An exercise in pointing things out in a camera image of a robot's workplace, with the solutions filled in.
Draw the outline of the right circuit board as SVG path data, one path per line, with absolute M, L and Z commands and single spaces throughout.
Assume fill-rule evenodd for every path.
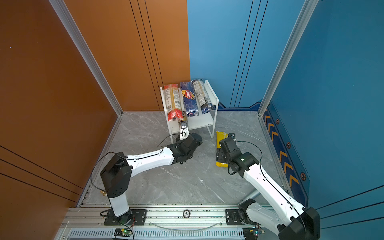
M 262 229 L 243 228 L 243 236 L 245 240 L 257 240 L 259 236 L 263 234 L 265 234 L 265 231 Z

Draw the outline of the blue yellow spaghetti bag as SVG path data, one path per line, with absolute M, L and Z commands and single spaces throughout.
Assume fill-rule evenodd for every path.
M 188 127 L 188 117 L 186 115 L 186 112 L 183 111 L 182 115 L 183 115 L 183 117 L 182 117 L 182 119 L 179 120 L 179 125 L 181 128 L 187 128 Z

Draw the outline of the round rail knob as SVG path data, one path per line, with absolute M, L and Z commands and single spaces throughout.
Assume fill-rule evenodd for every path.
M 191 216 L 190 210 L 184 210 L 183 211 L 183 218 L 188 219 Z

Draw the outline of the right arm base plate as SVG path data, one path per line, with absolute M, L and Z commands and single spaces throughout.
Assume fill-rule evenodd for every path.
M 226 209 L 226 224 L 228 226 L 258 226 L 258 223 L 251 222 L 249 220 L 244 220 L 242 216 L 239 214 L 239 209 Z

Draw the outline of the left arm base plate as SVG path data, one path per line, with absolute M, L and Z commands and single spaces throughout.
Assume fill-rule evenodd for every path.
M 113 209 L 100 212 L 100 216 L 104 218 L 105 226 L 143 226 L 147 217 L 145 209 L 130 209 L 127 213 L 116 217 Z

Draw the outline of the red spaghetti bag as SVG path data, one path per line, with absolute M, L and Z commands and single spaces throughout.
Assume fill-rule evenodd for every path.
M 164 97 L 168 122 L 183 119 L 181 98 L 178 84 L 164 86 Z

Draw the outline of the blue Barilla spaghetti bag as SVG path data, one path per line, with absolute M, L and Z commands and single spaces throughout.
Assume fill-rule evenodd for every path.
M 188 117 L 196 117 L 199 115 L 196 94 L 192 82 L 180 82 L 185 111 Z

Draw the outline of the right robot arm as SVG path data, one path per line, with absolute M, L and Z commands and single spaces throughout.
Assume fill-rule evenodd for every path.
M 239 205 L 240 221 L 259 224 L 281 240 L 318 240 L 321 237 L 320 215 L 312 207 L 305 208 L 286 193 L 264 170 L 261 161 L 251 153 L 242 153 L 235 139 L 219 142 L 230 174 L 239 174 L 252 184 L 272 209 L 262 207 L 253 199 Z

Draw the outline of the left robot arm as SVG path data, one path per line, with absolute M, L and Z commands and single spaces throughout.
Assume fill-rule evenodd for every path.
M 100 172 L 115 217 L 131 214 L 127 189 L 132 177 L 154 168 L 184 163 L 193 157 L 202 142 L 200 135 L 192 133 L 186 139 L 154 152 L 141 155 L 115 153 Z

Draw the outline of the left circuit board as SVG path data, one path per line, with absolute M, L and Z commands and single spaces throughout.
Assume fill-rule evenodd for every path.
M 133 240 L 134 234 L 127 228 L 119 229 L 116 228 L 114 232 L 114 238 L 118 240 Z

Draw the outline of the white two-tier shelf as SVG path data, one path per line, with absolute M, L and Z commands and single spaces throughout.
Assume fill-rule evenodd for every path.
M 207 93 L 211 102 L 214 105 L 214 110 L 210 111 L 207 114 L 202 114 L 201 109 L 199 109 L 198 116 L 187 117 L 188 130 L 191 131 L 191 130 L 196 130 L 201 128 L 207 128 L 211 138 L 213 138 L 215 135 L 215 126 L 216 126 L 217 112 L 219 107 L 219 98 L 217 97 L 215 91 L 213 90 L 208 80 L 204 80 L 204 86 L 207 90 Z M 162 87 L 160 87 L 160 93 L 162 97 L 164 113 L 166 115 L 166 122 L 168 126 L 169 135 L 180 134 L 181 128 L 179 127 L 179 122 L 177 120 L 168 121 L 166 98 L 164 95 L 164 89 Z

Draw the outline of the circuit board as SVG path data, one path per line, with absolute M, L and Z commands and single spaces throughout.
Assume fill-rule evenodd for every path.
M 119 229 L 116 228 L 114 232 L 114 238 L 118 240 L 133 240 L 134 234 L 127 228 Z
M 262 229 L 243 228 L 243 236 L 245 240 L 257 240 L 259 236 L 263 234 L 265 234 L 265 231 Z

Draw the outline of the clear white-label spaghetti bag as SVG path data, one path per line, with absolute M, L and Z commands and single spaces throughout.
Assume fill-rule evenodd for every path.
M 203 114 L 214 110 L 214 105 L 208 95 L 207 89 L 202 79 L 192 80 L 192 85 L 196 94 L 197 101 Z

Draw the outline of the aluminium front rail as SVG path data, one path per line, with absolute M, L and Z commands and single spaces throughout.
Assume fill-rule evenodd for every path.
M 110 207 L 69 209 L 56 234 L 57 240 L 118 240 L 114 238 L 116 228 L 127 228 L 134 234 L 134 240 L 244 240 L 243 228 L 265 231 L 258 240 L 280 240 L 267 228 L 258 226 L 228 226 L 226 209 L 239 209 L 239 205 L 197 204 L 197 205 L 133 205 L 131 209 L 147 210 L 143 226 L 105 226 L 100 212 Z M 190 210 L 191 216 L 183 218 L 183 211 Z

